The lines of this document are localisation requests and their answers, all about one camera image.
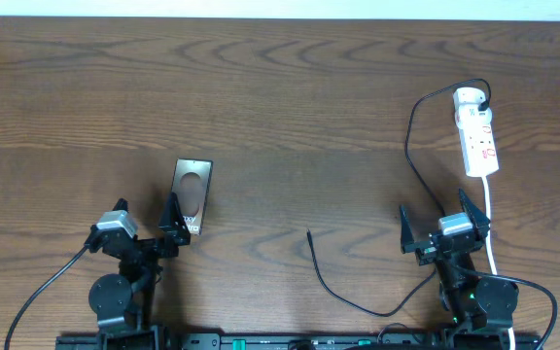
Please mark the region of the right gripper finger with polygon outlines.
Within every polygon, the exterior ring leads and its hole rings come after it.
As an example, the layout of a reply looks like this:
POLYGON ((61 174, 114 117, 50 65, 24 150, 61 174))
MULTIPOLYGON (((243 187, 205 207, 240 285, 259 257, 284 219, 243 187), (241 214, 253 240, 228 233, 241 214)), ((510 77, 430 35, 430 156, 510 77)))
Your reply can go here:
POLYGON ((402 248, 413 248, 415 241, 411 231, 408 217, 403 205, 400 206, 400 219, 401 219, 401 247, 402 248))
POLYGON ((478 231, 488 231, 491 221, 467 196, 462 190, 458 190, 460 204, 464 212, 468 215, 472 225, 478 231))

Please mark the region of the bronze Galaxy smartphone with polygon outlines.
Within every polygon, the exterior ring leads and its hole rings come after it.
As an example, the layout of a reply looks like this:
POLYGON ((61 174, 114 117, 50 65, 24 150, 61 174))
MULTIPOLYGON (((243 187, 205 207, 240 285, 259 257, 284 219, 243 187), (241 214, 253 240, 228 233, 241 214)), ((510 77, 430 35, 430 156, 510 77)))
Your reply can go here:
POLYGON ((212 160, 179 158, 176 161, 171 191, 177 194, 181 214, 192 235, 202 234, 212 169, 212 160))

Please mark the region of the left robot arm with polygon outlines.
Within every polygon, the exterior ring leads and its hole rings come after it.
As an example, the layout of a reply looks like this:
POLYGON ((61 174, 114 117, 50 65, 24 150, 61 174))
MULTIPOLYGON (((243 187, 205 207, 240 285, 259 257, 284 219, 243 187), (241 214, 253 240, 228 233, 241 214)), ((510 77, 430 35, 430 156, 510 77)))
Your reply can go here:
POLYGON ((165 326, 153 325, 151 314, 156 284, 162 274, 159 261, 176 258, 191 234, 172 192, 159 219, 163 236, 140 239, 137 225, 121 198, 91 226, 84 247, 119 261, 117 273, 106 274, 92 285, 88 303, 96 314, 98 349, 171 349, 165 326))

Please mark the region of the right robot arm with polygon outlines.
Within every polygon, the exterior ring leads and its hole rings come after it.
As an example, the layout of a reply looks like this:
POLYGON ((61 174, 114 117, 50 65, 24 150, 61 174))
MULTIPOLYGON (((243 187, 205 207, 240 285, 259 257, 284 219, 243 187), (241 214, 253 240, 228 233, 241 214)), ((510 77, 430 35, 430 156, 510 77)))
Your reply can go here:
POLYGON ((459 199, 462 211, 440 218, 437 230, 422 241, 414 239, 401 207, 401 250, 414 254, 420 265, 435 267, 442 305, 453 316, 453 325, 441 332, 443 345, 514 349, 518 288, 501 276, 478 275, 471 253, 486 245, 491 221, 464 191, 459 199))

